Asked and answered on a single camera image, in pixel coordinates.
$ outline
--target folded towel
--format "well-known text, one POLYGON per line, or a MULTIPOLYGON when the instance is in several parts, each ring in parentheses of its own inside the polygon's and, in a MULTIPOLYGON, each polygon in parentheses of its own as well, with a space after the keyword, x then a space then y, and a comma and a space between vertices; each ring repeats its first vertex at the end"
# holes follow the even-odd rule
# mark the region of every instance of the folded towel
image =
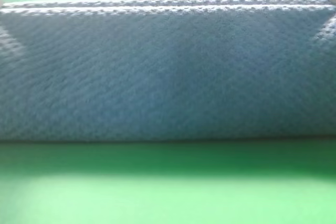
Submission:
POLYGON ((85 0, 0 10, 0 140, 336 134, 328 0, 85 0))

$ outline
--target textured fabric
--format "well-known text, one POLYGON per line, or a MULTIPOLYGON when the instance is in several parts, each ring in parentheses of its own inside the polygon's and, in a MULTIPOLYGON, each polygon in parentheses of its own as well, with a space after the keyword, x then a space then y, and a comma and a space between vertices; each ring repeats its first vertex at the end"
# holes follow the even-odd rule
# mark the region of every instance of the textured fabric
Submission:
POLYGON ((0 139, 336 134, 327 0, 7 4, 0 139))

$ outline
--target light blue fabric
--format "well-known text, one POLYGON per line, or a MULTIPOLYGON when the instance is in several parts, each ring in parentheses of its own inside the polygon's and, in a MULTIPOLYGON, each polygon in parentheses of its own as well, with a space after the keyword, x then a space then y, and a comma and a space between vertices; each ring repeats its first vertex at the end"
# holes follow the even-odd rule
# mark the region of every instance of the light blue fabric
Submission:
POLYGON ((328 0, 13 3, 0 140, 336 134, 328 0))

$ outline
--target blue towel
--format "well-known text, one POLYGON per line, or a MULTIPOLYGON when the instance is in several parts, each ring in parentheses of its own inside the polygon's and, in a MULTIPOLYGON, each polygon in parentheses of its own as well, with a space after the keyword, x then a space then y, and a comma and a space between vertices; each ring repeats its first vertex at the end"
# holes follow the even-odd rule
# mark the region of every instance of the blue towel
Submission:
POLYGON ((328 0, 86 0, 0 10, 0 140, 336 134, 328 0))

